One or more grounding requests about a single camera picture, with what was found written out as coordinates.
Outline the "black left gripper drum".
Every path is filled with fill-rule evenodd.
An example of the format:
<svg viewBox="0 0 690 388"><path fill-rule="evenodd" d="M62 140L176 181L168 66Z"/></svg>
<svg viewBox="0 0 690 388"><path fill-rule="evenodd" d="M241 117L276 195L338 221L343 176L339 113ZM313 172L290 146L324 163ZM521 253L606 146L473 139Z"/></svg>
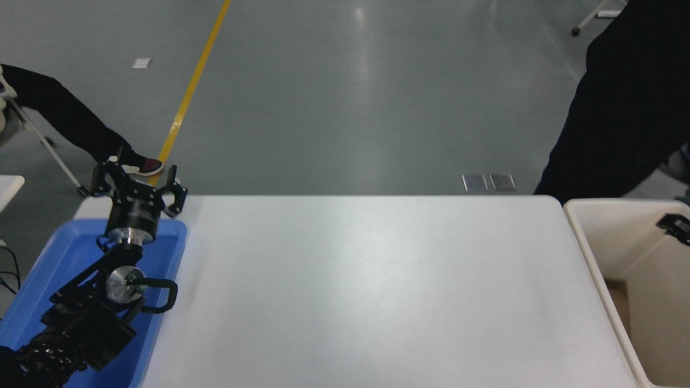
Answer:
<svg viewBox="0 0 690 388"><path fill-rule="evenodd" d="M134 181L114 190L106 232L131 228L157 232L164 202L157 189Z"/></svg>

